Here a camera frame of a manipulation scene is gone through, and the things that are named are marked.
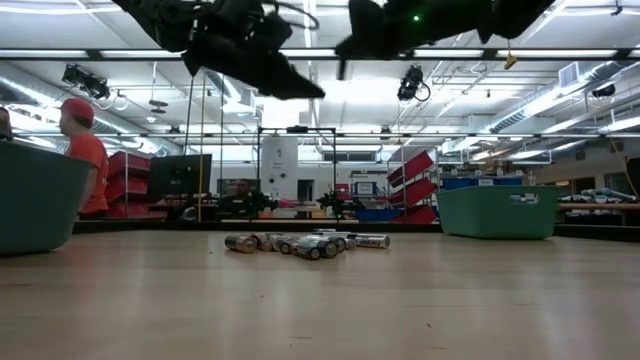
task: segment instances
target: wall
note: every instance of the wall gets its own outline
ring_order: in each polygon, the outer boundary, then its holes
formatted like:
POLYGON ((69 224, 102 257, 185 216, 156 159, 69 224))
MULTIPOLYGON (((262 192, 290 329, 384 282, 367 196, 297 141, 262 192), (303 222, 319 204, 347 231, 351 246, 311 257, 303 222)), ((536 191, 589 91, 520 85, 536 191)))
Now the wall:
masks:
MULTIPOLYGON (((619 155, 612 153, 609 146, 603 143, 599 147, 585 149, 586 158, 581 161, 575 160, 575 152, 555 160, 555 164, 545 166, 541 169, 534 169, 536 183, 545 184, 563 180, 580 179, 594 177, 596 187, 604 187, 604 177, 625 171, 623 160, 619 155)), ((640 144, 633 139, 624 141, 624 150, 621 155, 628 159, 640 157, 640 144)))
MULTIPOLYGON (((336 171, 336 183, 350 183, 350 175, 353 170, 387 170, 386 164, 369 164, 358 166, 346 166, 338 165, 336 171)), ((214 164, 211 170, 211 183, 210 192, 217 192, 218 178, 220 177, 220 167, 218 164, 214 164)), ((250 164, 232 164, 224 165, 222 168, 222 177, 224 179, 255 179, 256 169, 254 165, 250 164)), ((322 165, 306 165, 302 164, 298 168, 299 180, 314 180, 314 199, 322 196, 322 194, 329 192, 329 185, 333 184, 333 166, 330 164, 322 165)), ((386 176, 374 176, 371 175, 368 179, 357 179, 355 181, 375 181, 378 183, 378 187, 387 186, 386 176)))

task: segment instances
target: ceiling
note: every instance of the ceiling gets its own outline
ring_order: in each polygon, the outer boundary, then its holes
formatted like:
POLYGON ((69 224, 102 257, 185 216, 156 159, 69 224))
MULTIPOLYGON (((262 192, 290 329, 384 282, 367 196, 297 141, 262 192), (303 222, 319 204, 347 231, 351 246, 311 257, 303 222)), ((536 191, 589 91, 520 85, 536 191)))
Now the ceiling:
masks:
MULTIPOLYGON (((304 31, 294 30, 286 42, 287 47, 333 47, 350 33, 346 0, 305 0, 311 12, 320 20, 320 30, 313 32, 310 42, 304 31)), ((292 2, 303 7, 303 0, 292 2)), ((640 0, 621 0, 625 11, 611 16, 612 0, 557 0, 550 11, 543 15, 523 36, 512 42, 513 47, 635 47, 640 44, 640 0)), ((142 31, 126 13, 111 11, 114 4, 104 0, 8 0, 2 3, 0 12, 0 48, 157 48, 157 45, 142 31), (102 9, 105 12, 74 15, 54 15, 55 12, 102 9)), ((287 19, 301 21, 301 17, 285 13, 287 19)), ((482 47, 475 32, 446 39, 437 44, 441 47, 482 47)), ((507 46, 505 39, 494 36, 487 47, 507 46)), ((317 74, 316 79, 327 93, 318 103, 316 126, 335 127, 342 132, 379 132, 381 126, 392 126, 394 132, 457 133, 477 131, 478 119, 492 119, 506 109, 517 107, 524 99, 540 89, 551 86, 558 80, 558 70, 566 62, 519 62, 509 71, 503 63, 435 61, 418 62, 425 74, 430 74, 431 98, 419 105, 416 102, 400 104, 396 93, 400 78, 407 71, 409 62, 403 61, 352 61, 347 69, 347 81, 336 80, 337 64, 334 61, 296 61, 294 65, 304 76, 317 74)), ((169 103, 167 113, 152 114, 149 105, 152 97, 153 63, 144 62, 79 62, 84 70, 108 80, 109 87, 126 96, 129 103, 125 109, 118 104, 105 112, 151 132, 165 132, 170 126, 186 128, 191 99, 190 131, 200 131, 202 121, 205 132, 217 132, 224 121, 227 132, 254 131, 254 116, 239 116, 221 110, 221 97, 217 89, 204 76, 193 79, 180 62, 159 62, 153 98, 169 103)), ((8 64, 16 73, 53 88, 66 90, 61 81, 67 63, 53 61, 14 61, 8 64)), ((621 76, 613 78, 617 87, 615 101, 637 94, 640 85, 638 67, 630 68, 621 76)), ((247 88, 233 79, 229 83, 239 91, 247 88)), ((74 95, 80 92, 71 90, 74 95)), ((552 107, 544 108, 538 117, 545 126, 565 121, 585 111, 593 111, 611 99, 586 99, 582 92, 572 94, 552 107)), ((257 104, 276 103, 273 99, 258 96, 257 104)), ((294 101, 283 109, 300 111, 298 122, 312 125, 308 101, 294 101)), ((107 107, 110 102, 100 103, 107 107)), ((531 126, 523 131, 540 132, 537 118, 528 119, 531 126)), ((433 146, 446 139, 416 139, 412 145, 433 146)), ((184 140, 175 140, 182 144, 184 140)), ((192 143, 200 143, 197 137, 192 143)), ((219 144, 218 138, 205 139, 205 145, 219 144)), ((228 138, 227 145, 250 146, 252 140, 228 138)), ((342 138, 343 149, 351 145, 376 145, 383 141, 377 138, 342 138)))

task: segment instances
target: teal bin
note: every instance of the teal bin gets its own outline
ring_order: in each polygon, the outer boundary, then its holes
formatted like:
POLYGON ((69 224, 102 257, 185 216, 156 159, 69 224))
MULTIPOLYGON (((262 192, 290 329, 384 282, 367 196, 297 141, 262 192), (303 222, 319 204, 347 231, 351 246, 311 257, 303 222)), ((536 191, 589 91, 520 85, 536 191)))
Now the teal bin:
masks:
POLYGON ((545 239, 553 235, 555 186, 473 186, 436 195, 442 230, 482 239, 545 239))
POLYGON ((70 238, 91 165, 0 142, 0 256, 57 249, 70 238))

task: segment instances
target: computer monitor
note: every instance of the computer monitor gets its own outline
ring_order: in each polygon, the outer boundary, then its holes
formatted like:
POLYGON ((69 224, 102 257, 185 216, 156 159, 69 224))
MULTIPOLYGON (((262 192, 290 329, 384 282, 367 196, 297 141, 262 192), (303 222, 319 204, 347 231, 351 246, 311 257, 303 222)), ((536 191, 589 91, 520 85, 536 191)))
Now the computer monitor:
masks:
POLYGON ((201 183, 200 155, 151 158, 147 196, 160 199, 167 195, 208 193, 211 181, 211 159, 210 154, 202 156, 201 183))

